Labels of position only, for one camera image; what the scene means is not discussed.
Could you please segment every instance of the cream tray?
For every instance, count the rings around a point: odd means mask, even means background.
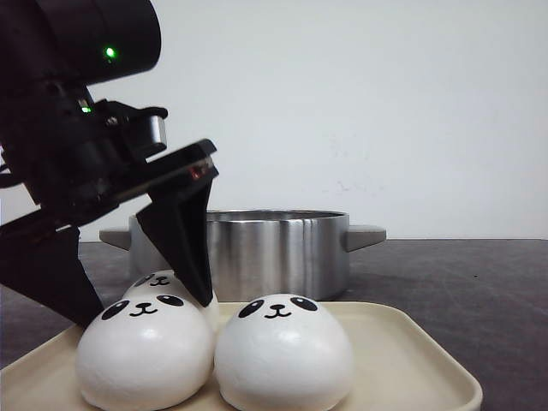
[[[334,411],[478,411],[478,381],[407,314],[365,302],[323,303],[354,345],[350,395]],[[221,303],[224,324],[241,303]],[[95,410],[80,396],[74,374],[81,328],[71,327],[2,370],[2,410]],[[217,382],[168,410],[234,410]]]

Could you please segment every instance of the black eye patch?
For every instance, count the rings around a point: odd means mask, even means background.
[[[148,280],[150,280],[152,277],[154,277],[154,274],[150,274],[146,277],[141,278],[137,283],[134,284],[134,287],[139,287],[141,284],[146,283]]]
[[[294,303],[296,306],[302,308],[303,310],[307,311],[316,311],[318,310],[318,306],[311,302],[310,300],[307,300],[306,298],[302,297],[293,297],[289,299],[292,303]]]
[[[184,302],[179,297],[174,297],[173,295],[159,295],[156,299],[169,306],[182,307],[184,305]]]
[[[241,319],[244,319],[245,317],[247,317],[248,315],[251,315],[253,314],[254,312],[256,312],[259,308],[261,308],[261,306],[265,304],[265,300],[256,300],[254,302],[251,302],[249,304],[247,304],[245,307],[243,307],[243,309],[240,311],[240,313],[238,314],[238,317],[240,317]]]
[[[129,304],[129,300],[119,301],[114,306],[110,306],[101,316],[101,319],[111,319],[123,310],[126,305]]]

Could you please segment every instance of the panda mouth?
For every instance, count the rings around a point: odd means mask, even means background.
[[[151,287],[156,287],[157,285],[168,285],[169,283],[170,283],[169,281],[166,281],[164,283],[164,279],[159,278],[157,283],[151,284]]]
[[[147,311],[146,308],[143,308],[143,310],[140,313],[129,313],[132,317],[139,317],[143,314],[154,314],[157,311],[157,309],[153,309],[152,311]]]
[[[274,319],[276,317],[288,317],[290,315],[291,315],[291,313],[282,314],[279,311],[276,311],[276,314],[274,314],[274,315],[265,315],[265,318],[266,319]]]

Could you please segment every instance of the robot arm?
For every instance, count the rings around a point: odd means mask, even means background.
[[[166,148],[167,110],[92,101],[87,86],[151,69],[148,0],[0,0],[0,144],[40,209],[0,227],[0,283],[87,325],[102,309],[78,261],[78,226],[149,194],[137,218],[191,294],[211,300],[206,205],[217,175],[202,140]]]

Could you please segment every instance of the green led light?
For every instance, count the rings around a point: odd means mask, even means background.
[[[106,49],[104,49],[104,54],[108,57],[108,58],[116,58],[116,55],[118,54],[116,52],[116,50],[114,50],[112,47],[107,47]]]

